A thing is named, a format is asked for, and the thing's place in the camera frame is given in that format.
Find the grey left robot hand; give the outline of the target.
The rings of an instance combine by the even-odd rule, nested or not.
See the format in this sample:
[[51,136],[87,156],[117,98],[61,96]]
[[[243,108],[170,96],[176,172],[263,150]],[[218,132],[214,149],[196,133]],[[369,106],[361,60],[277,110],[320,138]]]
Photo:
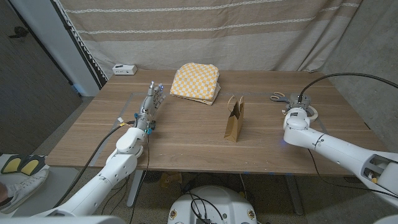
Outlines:
[[164,86],[162,83],[154,86],[154,81],[151,82],[147,96],[140,105],[139,112],[134,114],[136,119],[136,128],[139,128],[144,132],[147,132],[148,129],[155,129],[156,111],[166,97],[163,89]]

